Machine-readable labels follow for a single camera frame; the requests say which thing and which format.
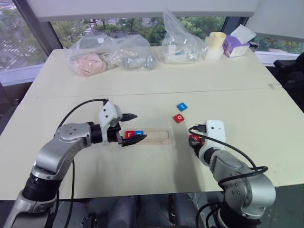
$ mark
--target window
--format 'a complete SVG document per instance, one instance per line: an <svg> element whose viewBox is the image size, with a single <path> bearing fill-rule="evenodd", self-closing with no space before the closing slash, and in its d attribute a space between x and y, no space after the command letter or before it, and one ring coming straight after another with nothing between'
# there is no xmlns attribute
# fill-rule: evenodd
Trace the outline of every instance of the window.
<svg viewBox="0 0 304 228"><path fill-rule="evenodd" d="M0 0L0 72L46 61L46 54L10 0Z"/></svg>
<svg viewBox="0 0 304 228"><path fill-rule="evenodd" d="M256 36L254 41L259 43L258 51L273 51L269 50L272 48L293 54L301 54L304 52L304 41L297 42L277 38L264 38L259 36Z"/></svg>
<svg viewBox="0 0 304 228"><path fill-rule="evenodd" d="M186 30L205 39L210 32L221 31L226 17L180 17ZM163 18L133 19L91 19L52 22L52 26L62 44L69 48L85 34L105 34L120 38L131 34L140 34L151 46L161 45L166 33Z"/></svg>

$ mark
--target clear plastic bag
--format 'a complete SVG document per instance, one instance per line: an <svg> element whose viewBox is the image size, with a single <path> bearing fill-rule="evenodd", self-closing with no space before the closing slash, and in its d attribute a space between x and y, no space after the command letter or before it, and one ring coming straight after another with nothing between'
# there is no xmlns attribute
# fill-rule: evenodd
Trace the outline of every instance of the clear plastic bag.
<svg viewBox="0 0 304 228"><path fill-rule="evenodd" d="M103 46L110 50L108 61L124 69L154 69L157 65L150 43L141 35L108 38Z"/></svg>
<svg viewBox="0 0 304 228"><path fill-rule="evenodd" d="M68 67L76 74L90 76L115 67L107 59L109 50L103 47L105 35L86 35L65 49Z"/></svg>
<svg viewBox="0 0 304 228"><path fill-rule="evenodd" d="M158 59L165 63L193 63L202 56L203 42L186 31L179 20L168 10L163 12L167 31L158 52Z"/></svg>

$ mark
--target white table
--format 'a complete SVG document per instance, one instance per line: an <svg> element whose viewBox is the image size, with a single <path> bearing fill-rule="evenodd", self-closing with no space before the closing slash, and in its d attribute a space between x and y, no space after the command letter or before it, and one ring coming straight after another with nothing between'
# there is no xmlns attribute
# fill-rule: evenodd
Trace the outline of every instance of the white table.
<svg viewBox="0 0 304 228"><path fill-rule="evenodd" d="M80 102L101 98L101 95L118 104L123 112L138 115L138 118L122 123L122 129L167 128L172 143L124 148L116 143L106 146L96 144L84 149L75 157L75 198L219 190L208 167L201 164L188 146L187 129L208 119L223 120L227 142L245 151L257 165L268 166L266 174L274 185L304 182L304 115L284 89L269 87L268 84L277 82L252 53L247 53L245 57L249 60L244 58L236 61L253 63L254 68L261 73L256 76L258 83L250 83L248 75L253 77L253 74L245 69L238 73L239 79L242 76L247 78L244 81L237 80L236 76L224 75L223 72L227 72L225 69L222 69L219 76L214 75L218 77L218 83L221 83L220 78L226 81L227 88L224 83L217 85L208 76L210 84L203 83L206 77L201 75L202 69L206 69L209 64L216 69L222 62L229 66L226 62L229 59L224 57L218 65L203 61L191 65L196 68L193 71L190 70L190 65L176 66L180 69L187 68L191 74L175 75L184 84L178 81L174 90L160 84L160 80L173 80L173 75L162 74L160 77L152 72L141 72L146 80L150 79L149 76L155 76L155 80L149 83L143 79L136 82L135 79L140 79L138 72L126 73L115 69L109 71L112 80L106 81L115 85L119 76L128 75L131 86L121 85L121 90L116 91L115 87L110 89L104 85L105 92L94 87L97 82L101 85L104 83L105 75L77 78L60 63L62 51L55 51L55 55L57 58L53 54L50 56L0 136L0 180L8 183L5 188L0 188L0 199L16 198L25 185L39 149L53 137L58 123L66 113ZM54 75L46 71L51 68ZM169 69L174 69L171 65L161 65L160 68L167 73L170 72ZM71 82L65 90L66 77ZM236 81L229 83L229 77L234 77ZM191 89L188 81L192 78L196 79L192 84L195 90L200 89L198 85L204 85L199 92L184 91L184 85ZM149 85L145 87L148 91L142 88L146 84ZM180 102L186 103L188 109L182 113L185 121L176 124L172 117L179 113L175 105ZM98 122L101 106L99 102L87 104L75 111L67 122ZM61 198L70 198L70 191L71 171L61 184Z"/></svg>

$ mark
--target red cube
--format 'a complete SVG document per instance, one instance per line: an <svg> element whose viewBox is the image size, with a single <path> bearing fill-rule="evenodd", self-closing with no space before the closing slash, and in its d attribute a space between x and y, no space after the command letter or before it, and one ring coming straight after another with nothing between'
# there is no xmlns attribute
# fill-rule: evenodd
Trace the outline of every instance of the red cube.
<svg viewBox="0 0 304 228"><path fill-rule="evenodd" d="M175 115L173 116L173 119L175 120L175 122L180 123L182 121L184 121L184 117L181 114Z"/></svg>
<svg viewBox="0 0 304 228"><path fill-rule="evenodd" d="M125 137L125 139L129 139L134 135L135 135L135 131L126 131L124 137Z"/></svg>

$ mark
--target tissue box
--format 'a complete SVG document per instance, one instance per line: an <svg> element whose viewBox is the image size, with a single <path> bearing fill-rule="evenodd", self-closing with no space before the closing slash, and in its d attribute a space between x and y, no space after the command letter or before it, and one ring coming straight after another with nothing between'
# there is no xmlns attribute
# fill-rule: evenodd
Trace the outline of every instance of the tissue box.
<svg viewBox="0 0 304 228"><path fill-rule="evenodd" d="M241 44L238 38L232 35L227 35L223 43L223 48L225 55L229 58L243 56L249 48L249 43Z"/></svg>

